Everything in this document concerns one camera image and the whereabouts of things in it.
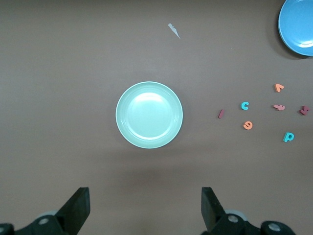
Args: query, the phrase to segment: screw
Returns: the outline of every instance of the screw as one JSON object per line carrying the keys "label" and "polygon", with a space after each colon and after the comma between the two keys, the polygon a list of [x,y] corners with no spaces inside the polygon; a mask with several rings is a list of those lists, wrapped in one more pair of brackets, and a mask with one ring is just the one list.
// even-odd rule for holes
{"label": "screw", "polygon": [[271,230],[275,231],[275,232],[279,232],[279,231],[280,231],[280,227],[279,227],[277,224],[270,223],[270,224],[268,225],[268,227],[269,227]]}
{"label": "screw", "polygon": [[49,219],[44,218],[44,219],[41,219],[38,224],[43,225],[43,224],[46,224],[48,221],[49,221]]}
{"label": "screw", "polygon": [[236,216],[234,216],[234,215],[230,215],[230,216],[228,217],[228,220],[229,220],[230,222],[233,222],[233,223],[237,223],[237,222],[238,222],[238,218],[237,218]]}

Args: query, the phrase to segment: plate rim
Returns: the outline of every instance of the plate rim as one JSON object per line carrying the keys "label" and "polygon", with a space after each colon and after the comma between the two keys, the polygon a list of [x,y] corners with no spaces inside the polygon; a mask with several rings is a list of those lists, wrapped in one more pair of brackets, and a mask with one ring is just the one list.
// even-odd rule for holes
{"label": "plate rim", "polygon": [[[134,87],[136,87],[136,86],[138,86],[138,85],[141,85],[141,84],[151,84],[151,83],[153,83],[153,84],[158,84],[158,85],[164,87],[165,89],[169,90],[169,91],[171,92],[171,94],[174,95],[175,99],[177,99],[178,104],[179,104],[179,110],[180,110],[180,113],[181,113],[181,121],[179,122],[179,125],[178,125],[179,128],[177,128],[177,131],[173,134],[173,136],[172,136],[167,142],[165,142],[165,143],[163,143],[163,144],[158,144],[158,145],[153,146],[153,147],[146,147],[146,146],[141,146],[141,145],[139,145],[139,144],[133,143],[133,142],[130,141],[127,137],[125,137],[125,135],[124,135],[123,132],[121,131],[120,125],[119,125],[118,120],[117,120],[117,112],[118,112],[118,107],[119,107],[119,105],[120,105],[121,100],[123,99],[124,95],[125,95],[129,90],[131,90],[131,89],[133,89]],[[134,145],[134,146],[136,146],[136,147],[139,147],[139,148],[145,148],[145,149],[160,148],[160,147],[163,147],[163,146],[167,145],[168,143],[170,143],[170,142],[177,136],[177,134],[179,133],[179,131],[180,131],[180,129],[181,129],[181,126],[182,126],[182,123],[183,123],[183,108],[182,108],[182,104],[181,104],[181,101],[180,101],[179,97],[177,96],[177,94],[176,94],[171,88],[169,88],[168,86],[166,86],[166,85],[164,85],[164,84],[162,84],[162,83],[159,83],[159,82],[155,82],[155,81],[143,81],[143,82],[139,82],[139,83],[136,83],[136,84],[130,86],[130,87],[121,95],[121,97],[119,98],[118,103],[117,103],[117,105],[116,105],[115,121],[116,121],[116,125],[117,125],[117,127],[118,127],[119,132],[120,132],[120,133],[122,134],[122,136],[123,136],[129,143],[131,143],[132,145]]]}
{"label": "plate rim", "polygon": [[278,31],[279,31],[280,37],[282,38],[283,42],[285,43],[285,45],[286,45],[289,49],[291,49],[292,51],[294,51],[294,52],[296,52],[296,53],[298,53],[298,54],[300,54],[300,55],[313,56],[313,52],[312,52],[311,54],[310,54],[310,53],[305,53],[305,52],[300,52],[300,51],[297,50],[297,48],[300,48],[300,47],[296,47],[296,48],[292,47],[292,45],[290,45],[290,44],[286,41],[286,39],[285,39],[285,37],[284,37],[284,35],[283,35],[282,31],[281,31],[281,26],[280,26],[280,24],[281,24],[281,15],[282,15],[283,10],[286,8],[286,5],[289,4],[290,2],[292,3],[292,2],[299,2],[299,1],[308,1],[308,0],[286,0],[286,1],[284,2],[284,4],[282,5],[282,7],[281,7],[281,9],[280,9],[280,12],[279,12],[279,17],[278,17]]}

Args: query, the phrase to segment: tabletop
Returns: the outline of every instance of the tabletop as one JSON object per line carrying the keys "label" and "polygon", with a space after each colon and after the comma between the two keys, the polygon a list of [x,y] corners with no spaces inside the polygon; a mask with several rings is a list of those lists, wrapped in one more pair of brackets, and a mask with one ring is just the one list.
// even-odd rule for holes
{"label": "tabletop", "polygon": [[[283,3],[3,3],[0,222],[22,228],[89,187],[81,235],[199,235],[201,188],[212,187],[257,227],[310,234],[313,111],[299,110],[313,108],[313,60],[281,40]],[[116,125],[119,98],[143,81],[182,104],[180,132],[161,148],[130,144]]]}

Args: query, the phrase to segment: white paper scrap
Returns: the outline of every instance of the white paper scrap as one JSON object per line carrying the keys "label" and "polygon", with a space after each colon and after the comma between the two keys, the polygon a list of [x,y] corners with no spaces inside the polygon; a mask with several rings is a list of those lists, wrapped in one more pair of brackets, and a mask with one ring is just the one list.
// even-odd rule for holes
{"label": "white paper scrap", "polygon": [[174,27],[171,23],[169,23],[168,26],[169,26],[169,27],[171,28],[171,30],[180,38],[180,36],[178,35],[177,30],[175,29],[175,27]]}

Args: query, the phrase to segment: plate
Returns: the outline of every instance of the plate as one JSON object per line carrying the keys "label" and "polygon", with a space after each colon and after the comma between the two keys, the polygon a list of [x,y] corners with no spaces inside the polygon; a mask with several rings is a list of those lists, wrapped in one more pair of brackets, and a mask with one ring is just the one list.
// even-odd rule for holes
{"label": "plate", "polygon": [[141,148],[168,144],[182,125],[177,95],[158,82],[141,82],[128,88],[116,107],[116,123],[126,140]]}
{"label": "plate", "polygon": [[313,0],[286,0],[278,29],[284,43],[302,55],[313,55]]}

